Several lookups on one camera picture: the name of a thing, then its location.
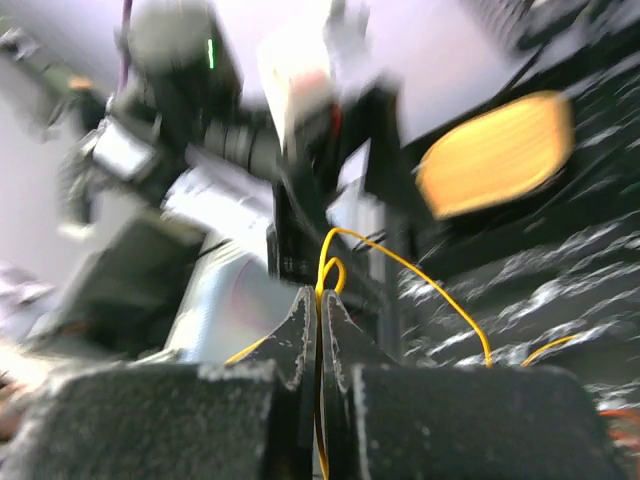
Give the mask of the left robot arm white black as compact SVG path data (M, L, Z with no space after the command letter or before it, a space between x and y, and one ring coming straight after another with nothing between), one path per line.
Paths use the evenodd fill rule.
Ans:
M322 23L290 23L266 37L257 50L268 104L260 111L240 106L239 78L213 13L196 5L146 11L121 39L135 81L66 165L65 232L89 224L91 181L101 173L248 255L291 260L288 280L306 283L342 167L362 146L369 149L364 190L429 218L400 156L396 90L375 83L348 101L338 96L335 78L366 28L365 15L333 1Z

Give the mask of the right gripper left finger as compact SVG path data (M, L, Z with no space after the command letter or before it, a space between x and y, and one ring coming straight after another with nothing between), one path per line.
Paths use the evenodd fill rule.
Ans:
M1 466L5 479L308 479L316 305L231 365L149 363L52 376Z

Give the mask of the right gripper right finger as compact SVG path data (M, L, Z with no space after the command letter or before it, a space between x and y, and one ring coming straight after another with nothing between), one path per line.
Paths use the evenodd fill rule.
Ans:
M396 364L320 304L325 445L332 479L621 479L584 388L554 368Z

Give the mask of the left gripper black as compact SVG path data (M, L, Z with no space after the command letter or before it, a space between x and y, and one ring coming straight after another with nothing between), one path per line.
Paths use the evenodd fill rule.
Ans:
M386 77L341 87L361 43L357 27L289 21L268 34L256 55L261 84L279 137L269 268L307 283L332 228L327 216L347 161L368 149L360 181L387 209L419 207L400 154L399 87Z

